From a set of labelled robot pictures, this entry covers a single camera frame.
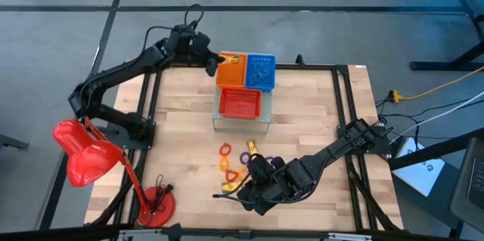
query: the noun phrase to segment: wooden tabletop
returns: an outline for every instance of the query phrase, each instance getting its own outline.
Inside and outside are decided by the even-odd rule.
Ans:
[[[358,118],[377,121],[370,80],[365,66],[349,66]],[[142,76],[119,86],[115,108],[136,111]],[[213,199],[221,193],[225,175],[219,171],[219,148],[232,145],[231,167],[242,167],[239,155],[247,141],[255,140],[264,156],[281,156],[286,162],[313,154],[337,139],[337,106],[330,71],[278,70],[273,92],[272,124],[267,135],[214,132],[212,106],[215,79],[199,68],[170,68],[163,71],[154,120],[155,142],[147,155],[143,186],[152,187],[158,175],[174,185],[175,214],[168,224],[183,227],[259,230],[354,230],[349,181],[344,159],[324,170],[314,194],[303,202],[277,205],[264,216],[247,212],[242,205]],[[341,92],[346,121],[349,111],[343,78]],[[402,227],[399,206],[389,167],[376,155],[365,155],[371,192],[394,224]],[[118,163],[97,180],[92,189],[85,222],[96,219],[117,194],[123,174]],[[365,201],[360,196],[363,224],[368,227]],[[128,204],[123,219],[126,221]]]

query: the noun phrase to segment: purple ring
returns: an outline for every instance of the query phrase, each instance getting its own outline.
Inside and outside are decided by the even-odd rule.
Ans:
[[[248,153],[247,151],[242,152],[239,160],[242,165],[248,165],[250,160],[250,153]]]

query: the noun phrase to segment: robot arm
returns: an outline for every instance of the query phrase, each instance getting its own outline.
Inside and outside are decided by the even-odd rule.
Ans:
[[[254,210],[259,215],[264,215],[277,204],[303,201],[315,191],[323,170],[347,153],[388,153],[386,134],[390,131],[391,128],[369,126],[360,119],[339,130],[340,139],[314,155],[305,155],[288,163],[281,157],[275,157],[269,164],[263,156],[254,154],[247,165],[247,177],[251,180],[240,188],[237,198],[229,196],[237,188],[229,194],[213,197],[238,201],[247,211]]]
[[[170,66],[205,67],[207,74],[214,76],[218,63],[224,58],[208,49],[210,39],[201,32],[195,32],[196,25],[197,21],[194,21],[171,28],[169,38],[144,49],[134,60],[89,76],[77,85],[69,96],[76,117],[103,119],[122,126],[132,141],[146,140],[146,120],[136,113],[122,113],[102,104],[104,92],[141,74],[156,73]]]

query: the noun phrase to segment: lamp base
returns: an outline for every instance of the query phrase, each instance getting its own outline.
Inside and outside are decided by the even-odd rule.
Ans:
[[[156,187],[150,187],[144,191],[144,195],[149,202],[154,201],[157,193]],[[158,204],[157,210],[153,213],[145,213],[142,209],[139,210],[138,221],[144,227],[162,227],[175,212],[175,197],[172,193],[167,193],[163,200]]]

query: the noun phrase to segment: concrete floor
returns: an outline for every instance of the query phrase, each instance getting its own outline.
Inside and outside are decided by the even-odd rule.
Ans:
[[[0,5],[111,5],[113,0],[0,0]],[[482,0],[468,0],[477,11]],[[458,0],[121,0],[123,5],[332,5],[332,6],[458,6]],[[29,141],[27,151],[0,152],[0,231],[32,230],[40,216],[60,147],[51,138],[54,125],[72,116],[67,96],[88,74],[101,37],[106,12],[0,12],[0,134]],[[152,25],[181,23],[183,13],[118,13],[101,69],[139,52],[144,31]],[[226,29],[237,34],[226,37]],[[413,95],[463,73],[415,72],[413,60],[453,60],[478,42],[476,31],[461,14],[381,14],[309,12],[207,12],[200,31],[212,39],[211,49],[264,51],[280,62],[293,62],[298,53],[308,63],[368,66],[375,100],[397,89]],[[158,39],[167,32],[156,32]],[[475,95],[484,75],[472,76],[388,113],[419,113]],[[113,104],[116,91],[104,99]],[[451,137],[481,128],[482,105],[425,125],[421,135]],[[410,125],[391,119],[396,131]],[[438,141],[422,138],[423,145]],[[444,159],[459,167],[463,153]],[[53,227],[82,225],[90,187],[64,185]],[[447,236],[449,228],[399,197],[405,228],[414,233]],[[484,239],[464,227],[463,238]]]

